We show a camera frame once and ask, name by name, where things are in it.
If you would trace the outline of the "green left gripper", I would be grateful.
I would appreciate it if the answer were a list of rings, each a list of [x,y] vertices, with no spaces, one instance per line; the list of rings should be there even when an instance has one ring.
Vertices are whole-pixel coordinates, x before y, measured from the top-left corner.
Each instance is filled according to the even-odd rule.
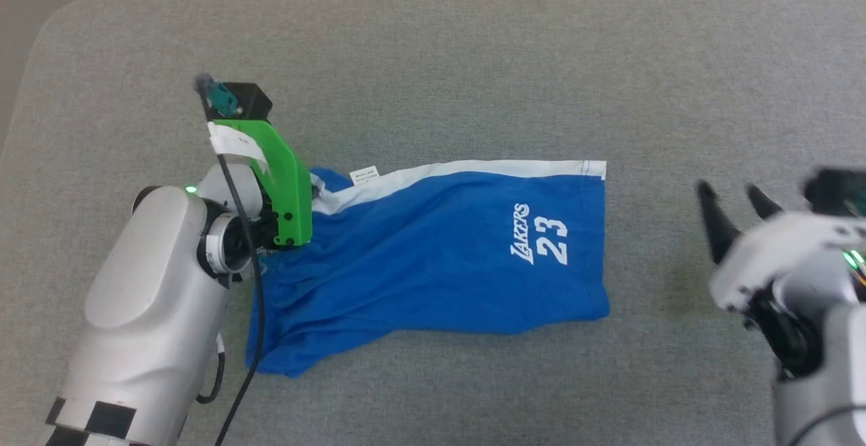
[[[238,156],[254,174],[260,210],[246,209],[258,248],[297,248],[313,235],[312,208],[321,205],[305,163],[267,121],[216,119],[208,138],[217,156]]]

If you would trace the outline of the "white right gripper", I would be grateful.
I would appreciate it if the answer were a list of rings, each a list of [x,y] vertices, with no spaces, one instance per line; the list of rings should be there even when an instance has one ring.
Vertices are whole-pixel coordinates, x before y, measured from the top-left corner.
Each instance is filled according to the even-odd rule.
[[[724,310],[745,311],[755,292],[807,256],[831,246],[853,248],[864,240],[863,218],[783,212],[754,184],[746,185],[746,197],[763,222],[742,234],[719,205],[711,184],[698,181],[696,194],[710,258],[717,266],[710,295]]]

